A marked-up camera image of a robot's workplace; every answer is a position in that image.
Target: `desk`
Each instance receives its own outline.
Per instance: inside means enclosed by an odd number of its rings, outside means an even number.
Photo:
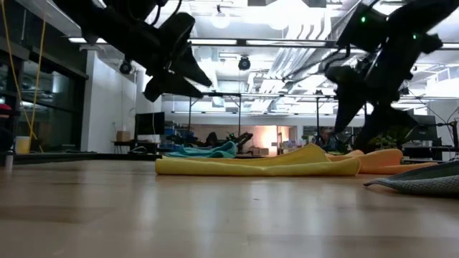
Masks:
[[[449,146],[433,146],[433,147],[404,147],[403,155],[410,158],[431,158],[436,161],[443,160],[444,152],[459,152],[459,149]]]
[[[138,141],[136,143],[133,140],[126,141],[126,142],[114,141],[113,146],[115,148],[114,149],[115,154],[122,154],[123,147],[129,147],[126,153],[131,151],[135,147],[145,147],[148,153],[153,153],[153,154],[156,154],[157,149],[158,149],[158,143],[151,143],[151,142],[146,142],[146,141]]]
[[[446,161],[431,161],[431,160],[425,160],[421,158],[404,158],[402,162],[408,163],[408,164],[418,164],[418,163],[427,163],[427,162],[436,162],[439,164],[446,163]]]

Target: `teal towel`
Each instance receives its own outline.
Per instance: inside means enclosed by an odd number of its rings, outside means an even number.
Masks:
[[[179,151],[167,153],[166,157],[172,158],[235,158],[236,144],[232,141],[225,143],[223,146],[213,148],[211,150],[203,150],[198,148],[185,148],[180,146]]]

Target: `gray mat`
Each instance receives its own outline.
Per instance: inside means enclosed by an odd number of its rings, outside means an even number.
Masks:
[[[454,196],[459,194],[459,161],[378,178],[364,186],[378,184],[404,194]]]

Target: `person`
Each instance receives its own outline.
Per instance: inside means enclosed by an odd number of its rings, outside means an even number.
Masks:
[[[321,147],[324,151],[338,151],[338,138],[333,135],[333,128],[322,127],[320,135],[316,139],[315,144]]]

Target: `window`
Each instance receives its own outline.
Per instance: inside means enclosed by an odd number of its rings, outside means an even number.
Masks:
[[[9,67],[7,65],[0,64],[0,92],[6,90],[8,70],[9,70]]]
[[[33,101],[37,86],[38,64],[32,61],[24,63],[22,96]],[[37,102],[69,110],[75,109],[75,81],[58,72],[41,68],[37,89]]]
[[[33,104],[31,102],[24,102],[23,108],[27,112],[29,121],[32,121]],[[16,134],[18,136],[29,136],[29,125],[22,109]],[[30,151],[40,152],[40,146],[44,152],[61,152],[67,149],[76,149],[77,143],[75,140],[77,139],[74,137],[75,129],[73,125],[74,119],[72,113],[37,105],[33,126],[37,139],[32,139]]]

